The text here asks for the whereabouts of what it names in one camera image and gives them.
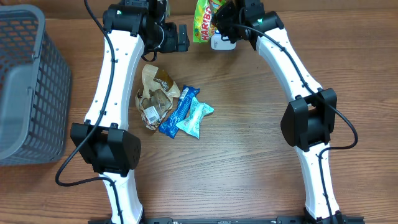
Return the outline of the green gummy candy bag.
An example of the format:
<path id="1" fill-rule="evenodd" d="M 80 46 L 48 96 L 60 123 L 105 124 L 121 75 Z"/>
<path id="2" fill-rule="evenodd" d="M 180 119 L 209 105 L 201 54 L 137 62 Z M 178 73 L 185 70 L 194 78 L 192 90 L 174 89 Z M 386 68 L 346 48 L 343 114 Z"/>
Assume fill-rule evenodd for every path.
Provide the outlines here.
<path id="1" fill-rule="evenodd" d="M 198 0 L 193 20 L 193 41 L 207 43 L 215 34 L 212 16 L 227 0 Z"/>

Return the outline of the beige brown snack bag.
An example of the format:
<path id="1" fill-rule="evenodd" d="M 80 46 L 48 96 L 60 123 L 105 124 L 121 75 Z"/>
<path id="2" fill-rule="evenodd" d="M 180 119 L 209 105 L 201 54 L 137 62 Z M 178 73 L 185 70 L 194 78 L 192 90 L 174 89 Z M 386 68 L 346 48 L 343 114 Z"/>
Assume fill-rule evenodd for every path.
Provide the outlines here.
<path id="1" fill-rule="evenodd" d="M 142 69 L 143 91 L 135 96 L 136 108 L 146 128 L 155 131 L 173 107 L 174 98 L 180 97 L 180 90 L 169 74 L 153 65 Z"/>

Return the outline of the blue cookie packet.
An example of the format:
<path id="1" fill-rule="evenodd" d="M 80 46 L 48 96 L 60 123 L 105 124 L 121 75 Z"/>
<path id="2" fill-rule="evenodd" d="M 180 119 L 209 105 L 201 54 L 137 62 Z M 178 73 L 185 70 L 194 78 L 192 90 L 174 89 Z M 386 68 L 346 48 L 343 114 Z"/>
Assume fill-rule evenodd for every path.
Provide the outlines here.
<path id="1" fill-rule="evenodd" d="M 159 131 L 161 133 L 172 139 L 175 138 L 179 130 L 177 123 L 185 119 L 193 98 L 196 97 L 199 92 L 199 88 L 186 85 L 183 86 L 176 110 L 159 126 Z"/>

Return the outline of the light teal snack packet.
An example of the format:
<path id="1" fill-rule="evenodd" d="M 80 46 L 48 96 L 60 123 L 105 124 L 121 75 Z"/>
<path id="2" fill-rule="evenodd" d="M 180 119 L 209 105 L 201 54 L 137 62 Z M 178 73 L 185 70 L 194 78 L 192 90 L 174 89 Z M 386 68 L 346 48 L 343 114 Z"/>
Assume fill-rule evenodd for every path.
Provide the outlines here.
<path id="1" fill-rule="evenodd" d="M 206 104 L 201 103 L 197 100 L 196 97 L 192 99 L 190 105 L 190 112 L 187 118 L 182 121 L 179 121 L 176 126 L 185 131 L 187 134 L 200 138 L 200 125 L 204 116 L 212 114 L 214 109 Z"/>

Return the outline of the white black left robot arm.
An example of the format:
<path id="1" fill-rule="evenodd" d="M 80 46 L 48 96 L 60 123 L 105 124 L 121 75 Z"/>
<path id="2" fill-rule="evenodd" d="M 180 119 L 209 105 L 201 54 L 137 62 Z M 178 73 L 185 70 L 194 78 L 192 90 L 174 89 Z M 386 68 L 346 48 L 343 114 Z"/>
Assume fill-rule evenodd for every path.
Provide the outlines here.
<path id="1" fill-rule="evenodd" d="M 144 207 L 134 169 L 141 141 L 128 131 L 129 101 L 136 68 L 148 53 L 186 52 L 187 27 L 166 22 L 167 1 L 121 1 L 97 22 L 104 35 L 104 57 L 95 97 L 82 124 L 72 124 L 75 153 L 90 164 L 108 193 L 108 223 L 143 223 Z"/>

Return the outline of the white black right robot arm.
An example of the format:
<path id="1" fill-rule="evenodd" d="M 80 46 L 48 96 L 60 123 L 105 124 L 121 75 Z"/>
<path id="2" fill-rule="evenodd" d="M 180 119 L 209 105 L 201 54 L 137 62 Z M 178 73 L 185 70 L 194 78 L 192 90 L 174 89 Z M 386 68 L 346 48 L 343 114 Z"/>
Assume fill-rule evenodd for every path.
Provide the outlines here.
<path id="1" fill-rule="evenodd" d="M 232 43 L 250 41 L 269 64 L 288 101 L 280 122 L 287 144 L 295 149 L 305 185 L 305 222 L 344 223 L 331 182 L 330 134 L 335 123 L 336 93 L 323 89 L 295 53 L 276 12 L 260 1 L 228 1 L 212 23 Z"/>

